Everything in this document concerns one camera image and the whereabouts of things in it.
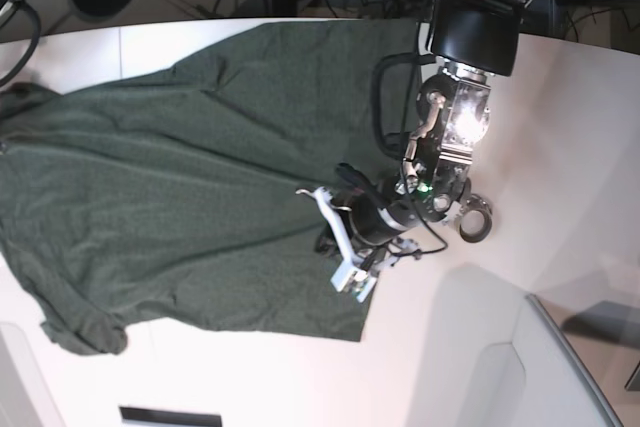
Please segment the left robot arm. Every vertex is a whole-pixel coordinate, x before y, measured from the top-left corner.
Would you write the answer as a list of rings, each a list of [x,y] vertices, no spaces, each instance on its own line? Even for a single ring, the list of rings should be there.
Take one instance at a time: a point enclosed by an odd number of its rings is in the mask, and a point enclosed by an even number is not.
[[[383,58],[370,85],[372,129],[377,146],[398,163],[396,173],[370,181],[347,163],[335,171],[344,188],[311,192],[327,226],[316,249],[335,255],[331,283],[364,301],[382,270],[423,251],[407,237],[417,226],[452,225],[462,240],[483,241],[493,225],[490,204],[471,190],[469,170],[476,145],[490,122],[491,75],[512,74],[522,15],[531,0],[432,0],[424,53]],[[407,64],[436,65],[436,74],[414,92],[413,130],[382,128],[386,72]]]

